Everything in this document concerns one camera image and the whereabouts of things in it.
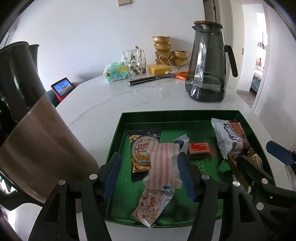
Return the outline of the brown gold oatmeal bag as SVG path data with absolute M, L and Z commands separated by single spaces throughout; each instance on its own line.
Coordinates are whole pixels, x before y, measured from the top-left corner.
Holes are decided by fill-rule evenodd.
M 259 168 L 263 167 L 262 159 L 258 156 L 258 154 L 255 152 L 254 149 L 250 148 L 248 153 L 246 154 L 246 156 L 248 157 L 248 159 L 250 161 L 252 161 Z M 243 173 L 238 170 L 238 168 L 237 168 L 237 160 L 233 159 L 234 154 L 230 153 L 227 157 L 228 157 L 227 163 L 229 164 L 229 167 L 232 170 L 233 175 L 235 176 L 234 179 L 236 179 L 238 182 L 240 182 L 240 184 L 243 186 L 243 188 L 245 189 L 245 191 L 247 193 L 250 193 L 251 192 L 251 186 L 246 181 L 246 179 L 244 178 Z

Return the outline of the white blue cookie bag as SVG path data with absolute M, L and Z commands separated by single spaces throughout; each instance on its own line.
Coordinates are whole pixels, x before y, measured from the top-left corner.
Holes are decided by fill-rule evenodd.
M 235 159 L 248 152 L 250 144 L 240 122 L 212 118 L 211 125 L 224 160 L 228 156 Z

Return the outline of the red small snack packet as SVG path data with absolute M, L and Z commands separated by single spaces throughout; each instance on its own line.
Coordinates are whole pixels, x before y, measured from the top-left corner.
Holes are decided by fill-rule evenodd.
M 187 156 L 189 159 L 199 159 L 215 155 L 215 150 L 208 142 L 190 143 L 187 151 Z

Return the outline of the pink striped snack packet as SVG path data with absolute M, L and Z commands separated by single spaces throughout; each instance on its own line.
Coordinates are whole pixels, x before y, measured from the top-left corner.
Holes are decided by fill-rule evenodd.
M 177 143 L 156 143 L 147 149 L 151 168 L 143 183 L 149 190 L 174 191 L 180 189 L 182 180 L 177 165 L 180 145 Z

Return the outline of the silver white snack bag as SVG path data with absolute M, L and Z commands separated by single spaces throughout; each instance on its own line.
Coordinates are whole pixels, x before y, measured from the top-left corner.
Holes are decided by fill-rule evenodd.
M 155 226 L 155 221 L 174 196 L 173 191 L 149 190 L 145 188 L 138 206 L 130 217 L 148 228 Z

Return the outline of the Danisa butter cookies packet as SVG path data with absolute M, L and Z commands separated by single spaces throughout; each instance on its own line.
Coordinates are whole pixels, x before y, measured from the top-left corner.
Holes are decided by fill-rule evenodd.
M 148 174 L 151 168 L 151 158 L 147 149 L 160 142 L 161 133 L 160 128 L 127 131 L 132 161 L 132 182 L 141 181 Z

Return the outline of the copper black thermos jug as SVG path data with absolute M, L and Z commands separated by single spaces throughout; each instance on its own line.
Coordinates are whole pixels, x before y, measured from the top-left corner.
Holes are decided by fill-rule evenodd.
M 1 176 L 15 189 L 1 194 L 8 210 L 43 205 L 59 180 L 81 181 L 98 170 L 49 99 L 37 54 L 38 45 L 27 42 L 1 49 Z

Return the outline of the green tray box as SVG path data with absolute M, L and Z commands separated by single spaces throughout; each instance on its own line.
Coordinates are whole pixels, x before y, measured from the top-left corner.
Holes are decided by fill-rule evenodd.
M 196 217 L 199 201 L 209 201 L 213 189 L 206 183 L 227 189 L 232 180 L 228 163 L 222 158 L 218 148 L 213 118 L 241 123 L 251 147 L 255 149 L 263 162 L 263 169 L 271 174 L 271 168 L 265 152 L 247 120 L 237 110 L 171 110 L 123 113 L 119 119 L 110 154 L 119 152 L 122 166 L 119 172 L 113 196 L 109 199 L 106 220 L 119 225 L 139 226 L 131 218 L 138 206 L 145 185 L 133 179 L 138 173 L 132 172 L 132 154 L 128 131 L 141 131 L 158 128 L 161 130 L 161 142 L 169 143 L 174 138 L 186 134 L 195 143 L 208 142 L 215 155 L 190 160 L 185 154 L 179 154 L 177 166 L 180 170 L 182 187 L 177 189 L 172 200 L 155 221 L 157 228 L 191 226 Z

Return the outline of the grey glass pitcher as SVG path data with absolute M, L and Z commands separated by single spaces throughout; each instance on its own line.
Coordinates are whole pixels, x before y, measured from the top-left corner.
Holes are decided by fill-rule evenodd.
M 209 21 L 195 21 L 195 39 L 185 89 L 199 102 L 221 102 L 226 94 L 226 55 L 233 77 L 238 76 L 232 47 L 224 44 L 223 26 Z

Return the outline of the orange scissors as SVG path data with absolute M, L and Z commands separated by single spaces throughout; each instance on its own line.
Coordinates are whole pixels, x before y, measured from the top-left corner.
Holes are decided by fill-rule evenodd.
M 181 72 L 174 73 L 173 75 L 175 78 L 185 81 L 187 79 L 188 72 L 181 71 Z

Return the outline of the red smart display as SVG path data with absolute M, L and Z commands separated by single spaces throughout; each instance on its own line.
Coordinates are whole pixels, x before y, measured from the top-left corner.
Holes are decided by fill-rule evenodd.
M 58 101 L 61 102 L 66 96 L 74 90 L 74 86 L 67 77 L 62 78 L 56 83 L 51 85 L 51 89 L 55 93 Z

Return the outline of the yellow box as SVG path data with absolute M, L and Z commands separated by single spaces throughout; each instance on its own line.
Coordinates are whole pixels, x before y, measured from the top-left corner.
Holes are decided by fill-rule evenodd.
M 167 71 L 171 72 L 171 67 L 163 64 L 149 65 L 148 69 L 152 76 L 165 75 Z

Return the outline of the stack of gold bowls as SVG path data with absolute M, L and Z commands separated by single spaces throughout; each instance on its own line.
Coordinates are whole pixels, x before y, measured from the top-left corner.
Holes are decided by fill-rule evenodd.
M 154 42 L 156 64 L 165 64 L 169 66 L 171 64 L 170 36 L 153 36 L 152 40 Z

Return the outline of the teal wrapped package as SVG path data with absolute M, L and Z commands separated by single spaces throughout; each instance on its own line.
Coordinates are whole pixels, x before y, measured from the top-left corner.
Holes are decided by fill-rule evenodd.
M 128 76 L 129 68 L 123 62 L 114 62 L 106 66 L 103 76 L 108 82 L 123 80 Z

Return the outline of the beige wall switch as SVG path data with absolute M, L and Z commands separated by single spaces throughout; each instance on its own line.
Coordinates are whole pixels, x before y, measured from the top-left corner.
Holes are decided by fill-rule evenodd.
M 131 3 L 132 3 L 132 0 L 118 0 L 118 6 L 126 6 Z

